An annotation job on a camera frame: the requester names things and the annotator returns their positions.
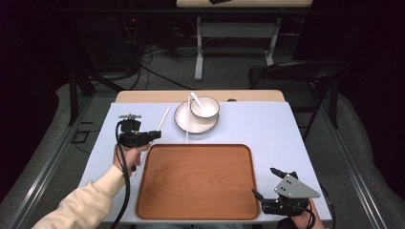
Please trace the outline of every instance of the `metal stand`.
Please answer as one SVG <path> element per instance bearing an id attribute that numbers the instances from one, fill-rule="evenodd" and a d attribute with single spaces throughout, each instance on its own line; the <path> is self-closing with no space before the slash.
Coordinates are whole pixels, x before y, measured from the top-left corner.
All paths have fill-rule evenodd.
<path id="1" fill-rule="evenodd" d="M 229 23 L 229 22 L 202 22 L 197 18 L 197 62 L 195 80 L 203 80 L 203 37 L 255 37 L 270 38 L 265 59 L 268 65 L 273 64 L 272 56 L 280 30 L 281 18 L 275 22 L 265 23 Z"/>

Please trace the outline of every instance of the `table leg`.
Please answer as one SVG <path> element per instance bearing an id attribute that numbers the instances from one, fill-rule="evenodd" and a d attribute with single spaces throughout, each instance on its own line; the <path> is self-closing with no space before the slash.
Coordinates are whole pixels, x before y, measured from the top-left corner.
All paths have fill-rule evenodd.
<path id="1" fill-rule="evenodd" d="M 195 80 L 203 80 L 203 38 L 202 38 L 202 20 L 197 17 L 197 62 Z"/>
<path id="2" fill-rule="evenodd" d="M 272 28 L 273 32 L 271 35 L 270 45 L 268 46 L 268 50 L 265 51 L 265 59 L 266 59 L 266 63 L 268 66 L 274 64 L 273 54 L 274 54 L 274 49 L 276 47 L 277 37 L 278 37 L 278 33 L 280 31 L 280 26 L 281 26 L 281 18 L 278 18 L 276 20 L 276 22 L 274 23 L 274 28 Z"/>

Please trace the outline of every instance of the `human hand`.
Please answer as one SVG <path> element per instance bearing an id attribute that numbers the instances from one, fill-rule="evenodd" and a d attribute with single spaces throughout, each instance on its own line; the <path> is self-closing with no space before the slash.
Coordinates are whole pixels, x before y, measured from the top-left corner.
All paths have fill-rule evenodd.
<path id="1" fill-rule="evenodd" d="M 140 165 L 140 153 L 142 151 L 147 151 L 150 148 L 150 146 L 151 146 L 150 144 L 147 144 L 147 145 L 139 146 L 139 147 L 136 147 L 136 148 L 127 148 L 127 147 L 121 145 L 122 152 L 124 153 L 124 156 L 125 156 L 125 162 L 126 162 L 126 167 L 127 167 L 127 170 L 128 170 L 128 176 L 129 177 L 132 174 L 132 166 Z M 123 171 L 122 166 L 121 166 L 121 162 L 122 162 L 121 153 L 119 151 L 118 146 L 116 145 L 114 147 L 113 164 L 117 168 L 119 168 L 119 170 Z"/>
<path id="2" fill-rule="evenodd" d="M 319 218 L 318 211 L 316 210 L 315 204 L 312 199 L 309 199 L 309 204 L 307 209 L 309 209 L 315 215 L 315 224 L 313 229 L 325 229 L 324 224 L 322 224 L 321 219 Z M 306 229 L 309 225 L 310 213 L 304 211 L 301 216 L 291 217 L 295 226 L 298 229 Z"/>

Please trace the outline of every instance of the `spoon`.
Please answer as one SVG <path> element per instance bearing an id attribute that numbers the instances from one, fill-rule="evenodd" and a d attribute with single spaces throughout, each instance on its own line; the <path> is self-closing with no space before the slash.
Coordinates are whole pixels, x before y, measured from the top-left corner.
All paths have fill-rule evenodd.
<path id="1" fill-rule="evenodd" d="M 197 97 L 197 95 L 195 93 L 191 92 L 190 95 L 196 100 L 197 104 L 200 107 L 200 114 L 202 114 L 204 105 L 202 104 L 202 102 L 199 100 L 199 98 Z"/>

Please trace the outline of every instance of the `dark curtain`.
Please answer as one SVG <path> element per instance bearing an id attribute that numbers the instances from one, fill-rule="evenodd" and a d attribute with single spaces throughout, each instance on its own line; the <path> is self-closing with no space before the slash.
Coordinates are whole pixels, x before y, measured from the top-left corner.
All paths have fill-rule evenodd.
<path id="1" fill-rule="evenodd" d="M 29 2 L 0 3 L 0 77 L 2 139 L 0 200 L 31 159 L 53 121 L 55 90 L 67 82 L 40 21 Z"/>
<path id="2" fill-rule="evenodd" d="M 375 166 L 405 199 L 405 6 L 401 1 L 314 0 L 314 9 L 354 10 L 349 19 L 307 20 L 294 59 L 339 59 L 351 74 L 339 92 L 353 104 L 373 148 Z"/>

